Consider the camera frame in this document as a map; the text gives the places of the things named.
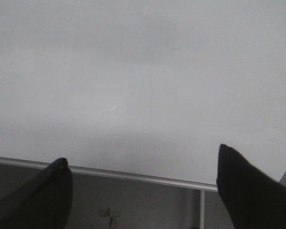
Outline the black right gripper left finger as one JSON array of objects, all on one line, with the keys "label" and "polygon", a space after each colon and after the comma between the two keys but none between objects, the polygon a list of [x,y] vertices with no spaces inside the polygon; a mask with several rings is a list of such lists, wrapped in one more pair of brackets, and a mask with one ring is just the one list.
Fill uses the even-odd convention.
[{"label": "black right gripper left finger", "polygon": [[58,158],[0,199],[0,229],[63,229],[72,198],[72,173],[67,159]]}]

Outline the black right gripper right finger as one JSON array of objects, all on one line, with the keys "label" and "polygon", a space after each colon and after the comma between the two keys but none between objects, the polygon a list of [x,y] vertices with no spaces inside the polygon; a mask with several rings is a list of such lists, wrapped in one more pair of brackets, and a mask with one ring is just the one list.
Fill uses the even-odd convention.
[{"label": "black right gripper right finger", "polygon": [[286,229],[286,187],[219,146],[217,189],[236,229]]}]

